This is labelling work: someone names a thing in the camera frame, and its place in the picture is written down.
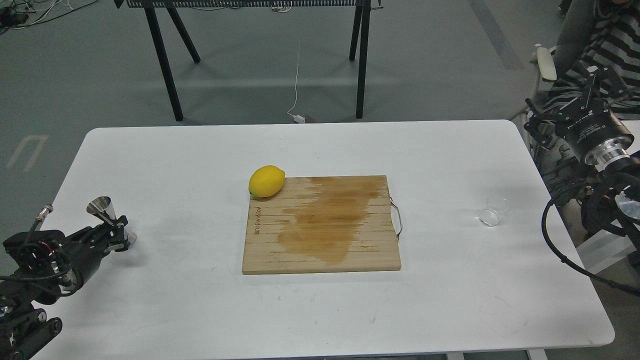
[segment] lemon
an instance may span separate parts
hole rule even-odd
[[[256,170],[249,179],[249,193],[255,197],[269,197],[284,185],[284,171],[267,165]]]

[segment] wooden cutting board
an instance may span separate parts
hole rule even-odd
[[[251,198],[243,274],[399,270],[386,176],[288,177]]]

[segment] black metal table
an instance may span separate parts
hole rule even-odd
[[[125,0],[114,0],[116,7],[120,8]],[[149,30],[156,47],[156,53],[160,62],[160,68],[164,77],[166,91],[169,93],[169,100],[173,109],[173,115],[176,121],[182,121],[184,118],[178,92],[175,89],[173,75],[169,60],[164,49],[160,26],[156,17],[156,8],[166,8],[175,27],[180,33],[180,37],[191,55],[193,62],[199,63],[200,56],[196,51],[187,29],[182,23],[182,19],[178,15],[176,8],[190,7],[272,7],[272,6],[355,6],[355,16],[353,19],[353,30],[351,32],[351,49],[349,50],[349,60],[354,61],[356,58],[356,48],[358,46],[358,37],[360,38],[360,60],[358,64],[358,93],[356,98],[356,118],[362,119],[362,111],[364,107],[364,86],[365,75],[367,72],[367,47],[369,45],[369,19],[371,15],[371,0],[285,0],[285,1],[265,1],[265,0],[126,0],[129,8],[143,8],[147,15]]]

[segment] person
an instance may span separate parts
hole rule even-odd
[[[569,71],[552,85],[543,111],[560,112],[564,105],[579,97],[586,78],[583,69],[594,65],[599,69],[612,67],[632,89],[631,98],[611,106],[615,116],[620,120],[639,120],[640,0],[595,0],[593,15],[595,25],[587,46]],[[607,97],[609,87],[604,81],[598,90]],[[551,150],[538,147],[533,156],[549,193],[556,197],[592,169],[580,163],[564,140],[554,138]],[[562,205],[568,200],[565,197],[559,199],[559,203]]]

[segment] armrest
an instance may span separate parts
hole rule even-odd
[[[540,70],[540,76],[544,81],[557,80],[556,65],[551,54],[554,52],[555,47],[547,49],[540,44],[536,44],[536,52],[532,55],[531,62],[538,63],[538,69]]]

